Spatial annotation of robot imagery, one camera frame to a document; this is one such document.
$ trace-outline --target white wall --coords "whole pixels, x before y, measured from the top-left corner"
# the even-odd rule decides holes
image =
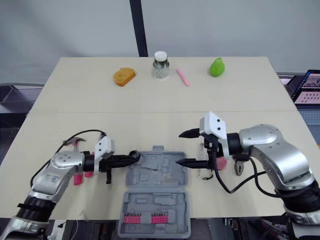
[[[42,83],[60,57],[88,56],[139,56],[129,0],[0,1],[0,83]]]
[[[277,72],[320,69],[319,0],[142,0],[149,56],[267,56]]]

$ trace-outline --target gray plastic case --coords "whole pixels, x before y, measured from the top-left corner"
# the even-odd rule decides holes
[[[186,239],[191,234],[189,196],[184,189],[188,170],[176,163],[184,152],[164,151],[153,146],[141,152],[138,162],[129,167],[118,223],[121,238]],[[167,214],[168,223],[151,224],[152,214]],[[125,214],[141,214],[140,224],[124,223]]]

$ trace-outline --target green pear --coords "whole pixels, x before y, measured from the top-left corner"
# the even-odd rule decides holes
[[[225,71],[225,64],[220,57],[218,57],[210,66],[210,73],[214,77],[219,77]]]

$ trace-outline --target white jar lid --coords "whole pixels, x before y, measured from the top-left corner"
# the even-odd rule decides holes
[[[163,62],[165,60],[167,60],[168,55],[165,51],[157,51],[154,54],[154,60],[159,61],[159,62]]]

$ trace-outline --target keyboard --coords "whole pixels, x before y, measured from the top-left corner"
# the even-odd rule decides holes
[[[299,110],[307,125],[320,125],[320,110]]]

